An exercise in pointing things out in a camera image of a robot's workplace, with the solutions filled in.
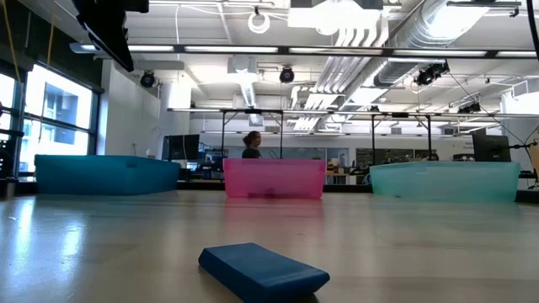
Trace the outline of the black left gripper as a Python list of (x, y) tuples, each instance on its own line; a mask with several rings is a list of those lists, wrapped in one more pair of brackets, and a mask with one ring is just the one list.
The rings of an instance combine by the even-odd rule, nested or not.
[(148, 0), (72, 0), (77, 21), (88, 31), (93, 45), (104, 51), (127, 72), (134, 71), (134, 62), (123, 35), (126, 13), (147, 13)]

